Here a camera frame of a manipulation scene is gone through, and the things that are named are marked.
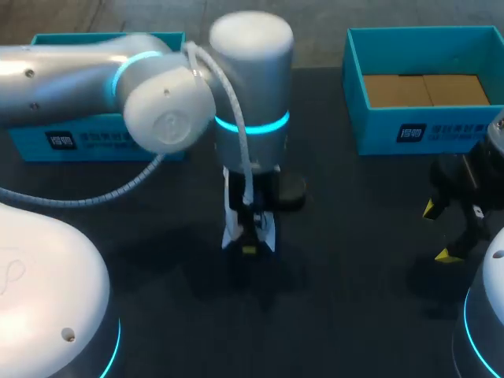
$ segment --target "logo on box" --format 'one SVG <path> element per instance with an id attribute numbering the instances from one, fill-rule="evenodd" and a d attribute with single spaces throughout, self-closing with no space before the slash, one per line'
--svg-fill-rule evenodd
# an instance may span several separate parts
<path id="1" fill-rule="evenodd" d="M 397 135 L 397 143 L 420 142 L 424 136 L 426 124 L 403 124 Z"/>
<path id="2" fill-rule="evenodd" d="M 71 132 L 46 132 L 46 137 L 53 150 L 77 149 Z"/>

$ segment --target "gray floor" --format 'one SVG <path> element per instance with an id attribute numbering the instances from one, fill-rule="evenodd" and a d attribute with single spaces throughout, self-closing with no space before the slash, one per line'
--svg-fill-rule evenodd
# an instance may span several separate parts
<path id="1" fill-rule="evenodd" d="M 260 9 L 284 17 L 296 66 L 340 65 L 347 28 L 494 24 L 503 0 L 0 0 L 0 44 L 36 33 L 178 32 L 204 43 L 219 16 Z"/>

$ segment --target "cyan led ring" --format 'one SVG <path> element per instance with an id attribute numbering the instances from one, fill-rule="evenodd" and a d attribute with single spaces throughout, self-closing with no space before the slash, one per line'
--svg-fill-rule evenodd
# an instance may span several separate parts
<path id="1" fill-rule="evenodd" d="M 132 65 L 133 63 L 136 63 L 137 61 L 141 61 L 142 59 L 145 59 L 146 57 L 162 57 L 163 53 L 160 53 L 159 51 L 145 51 L 140 54 L 133 55 L 130 57 L 125 63 L 120 65 L 120 67 L 117 69 L 116 74 L 113 76 L 112 79 L 112 96 L 116 96 L 117 92 L 117 84 L 119 83 L 119 79 L 121 75 L 123 74 L 126 69 Z"/>
<path id="2" fill-rule="evenodd" d="M 272 122 L 271 124 L 260 124 L 258 126 L 246 126 L 245 131 L 248 135 L 259 135 L 259 134 L 268 134 L 270 132 L 275 132 L 279 128 L 282 128 L 287 124 L 289 121 L 289 117 L 291 115 L 289 112 L 286 112 L 285 115 L 280 118 L 279 120 L 276 120 L 275 122 Z M 229 124 L 225 120 L 220 119 L 219 117 L 215 117 L 215 121 L 217 124 L 219 124 L 222 128 L 225 128 L 226 130 L 230 132 L 238 132 L 238 127 L 234 124 Z"/>
<path id="3" fill-rule="evenodd" d="M 119 321 L 119 330 L 117 332 L 116 347 L 113 350 L 113 354 L 112 354 L 112 357 L 110 358 L 109 364 L 107 365 L 107 367 L 105 368 L 105 370 L 103 371 L 103 373 L 101 374 L 101 376 L 99 378 L 105 378 L 106 375 L 109 373 L 109 370 L 112 368 L 113 362 L 117 356 L 117 351 L 119 350 L 119 343 L 120 343 L 120 321 Z"/>
<path id="4" fill-rule="evenodd" d="M 476 352 L 476 356 L 478 356 L 478 358 L 483 363 L 485 368 L 487 368 L 488 371 L 491 372 L 495 378 L 501 378 L 501 376 L 499 374 L 497 374 L 494 371 L 494 369 L 491 368 L 491 366 L 485 361 L 485 359 L 483 358 L 481 353 L 478 351 L 478 348 L 476 348 L 476 345 L 473 342 L 473 338 L 471 337 L 471 332 L 469 332 L 469 326 L 467 324 L 467 299 L 469 298 L 470 291 L 471 290 L 469 289 L 469 291 L 467 292 L 467 295 L 465 296 L 465 302 L 464 302 L 464 326 L 465 326 L 465 332 L 467 333 L 467 338 L 469 339 L 469 342 L 471 343 L 472 348 Z"/>

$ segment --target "blue cardboard box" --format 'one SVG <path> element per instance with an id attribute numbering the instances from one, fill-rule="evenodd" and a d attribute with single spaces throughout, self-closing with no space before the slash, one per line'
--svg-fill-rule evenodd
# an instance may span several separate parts
<path id="1" fill-rule="evenodd" d="M 490 105 L 373 108 L 372 75 L 475 75 Z M 504 107 L 504 42 L 492 26 L 349 29 L 343 90 L 359 154 L 466 153 Z"/>
<path id="2" fill-rule="evenodd" d="M 39 34 L 32 45 L 66 45 L 106 41 L 126 33 Z M 170 49 L 180 50 L 184 33 L 151 33 Z M 120 114 L 102 114 L 77 120 L 12 128 L 9 134 L 25 161 L 150 161 L 153 154 L 133 142 Z M 184 152 L 167 155 L 182 160 Z"/>

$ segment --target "cable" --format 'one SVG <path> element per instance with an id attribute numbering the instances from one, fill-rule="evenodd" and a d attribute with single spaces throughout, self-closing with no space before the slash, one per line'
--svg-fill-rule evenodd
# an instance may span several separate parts
<path id="1" fill-rule="evenodd" d="M 183 46 L 183 50 L 187 52 L 189 64 L 193 72 L 198 72 L 198 62 L 196 57 L 199 57 L 212 71 L 212 73 L 222 83 L 226 94 L 228 95 L 233 115 L 235 116 L 236 126 L 238 127 L 239 149 L 242 158 L 243 174 L 245 176 L 245 191 L 243 192 L 243 204 L 250 205 L 254 201 L 254 177 L 252 174 L 252 165 L 250 163 L 249 147 L 246 141 L 245 120 L 243 119 L 242 109 L 239 105 L 238 98 L 236 97 L 235 90 L 231 82 L 222 71 L 221 67 L 214 61 L 214 59 L 200 46 L 194 42 L 188 42 Z"/>
<path id="2" fill-rule="evenodd" d="M 76 208 L 76 207 L 88 207 L 97 205 L 103 202 L 112 201 L 116 198 L 119 198 L 122 195 L 125 195 L 129 191 L 133 190 L 140 183 L 142 183 L 147 177 L 149 177 L 152 172 L 160 165 L 165 157 L 164 154 L 159 154 L 156 158 L 133 180 L 126 183 L 119 189 L 115 191 L 111 191 L 105 195 L 99 195 L 97 197 L 87 198 L 87 199 L 79 199 L 75 201 L 64 201 L 57 199 L 48 199 L 48 198 L 40 198 L 34 197 L 32 195 L 23 195 L 21 193 L 16 193 L 15 191 L 10 191 L 3 187 L 0 187 L 0 195 L 7 197 L 8 199 L 12 199 L 14 201 L 28 202 L 35 205 L 40 206 L 48 206 L 48 207 L 65 207 L 65 208 Z"/>

